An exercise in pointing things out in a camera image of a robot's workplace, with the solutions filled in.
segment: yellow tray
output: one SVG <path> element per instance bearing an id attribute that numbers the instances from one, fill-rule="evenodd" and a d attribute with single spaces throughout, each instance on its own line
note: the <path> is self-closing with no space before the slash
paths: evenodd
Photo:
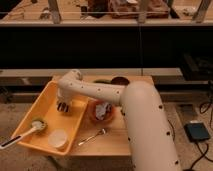
<path id="1" fill-rule="evenodd" d="M 35 118 L 42 118 L 46 121 L 48 125 L 47 129 L 43 132 L 33 133 L 25 137 L 19 141 L 18 144 L 56 155 L 66 155 L 70 151 L 89 98 L 76 95 L 73 98 L 69 112 L 63 113 L 57 111 L 56 92 L 57 82 L 50 81 L 20 122 L 12 138 L 29 130 L 31 122 Z M 63 129 L 68 135 L 68 145 L 63 150 L 57 150 L 48 144 L 48 136 L 55 129 Z"/>

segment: handle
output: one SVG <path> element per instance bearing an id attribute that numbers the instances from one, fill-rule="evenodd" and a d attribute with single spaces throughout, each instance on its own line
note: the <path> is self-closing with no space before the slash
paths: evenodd
<path id="1" fill-rule="evenodd" d="M 91 140 L 92 138 L 95 138 L 96 136 L 97 136 L 97 135 L 93 135 L 93 136 L 91 136 L 91 137 L 88 137 L 88 138 L 82 140 L 81 142 L 79 142 L 78 145 L 81 146 L 81 145 L 83 145 L 85 142 Z"/>
<path id="2" fill-rule="evenodd" d="M 17 137 L 15 137 L 15 138 L 13 138 L 13 139 L 11 139 L 11 140 L 9 140 L 9 141 L 7 141 L 7 142 L 1 144 L 0 150 L 3 150 L 3 149 L 5 149 L 5 148 L 7 148 L 7 147 L 9 147 L 9 146 L 11 146 L 11 145 L 13 145 L 13 144 L 15 144 L 16 142 L 20 141 L 21 139 L 23 139 L 23 138 L 26 137 L 27 135 L 33 133 L 34 131 L 36 131 L 36 128 L 35 128 L 35 127 L 32 127 L 29 131 L 27 131 L 27 132 L 25 132 L 25 133 L 23 133 L 23 134 L 21 134 L 21 135 L 18 135 Z"/>

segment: dark background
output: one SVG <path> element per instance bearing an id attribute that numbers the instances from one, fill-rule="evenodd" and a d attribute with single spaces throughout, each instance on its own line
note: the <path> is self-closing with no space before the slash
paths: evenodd
<path id="1" fill-rule="evenodd" d="M 212 51 L 212 26 L 0 27 L 2 69 L 179 67 Z"/>

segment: small cup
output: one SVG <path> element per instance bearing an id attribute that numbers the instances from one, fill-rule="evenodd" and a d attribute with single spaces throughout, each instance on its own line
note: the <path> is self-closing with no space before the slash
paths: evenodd
<path id="1" fill-rule="evenodd" d="M 68 144 L 67 133 L 62 129 L 54 130 L 48 137 L 48 143 L 58 150 L 63 150 Z"/>

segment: bowl of food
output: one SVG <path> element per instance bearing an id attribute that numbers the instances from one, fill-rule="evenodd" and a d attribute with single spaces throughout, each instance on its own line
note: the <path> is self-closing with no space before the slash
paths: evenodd
<path id="1" fill-rule="evenodd" d="M 113 120 L 115 106 L 109 102 L 95 100 L 91 104 L 90 120 L 94 123 L 108 123 Z"/>

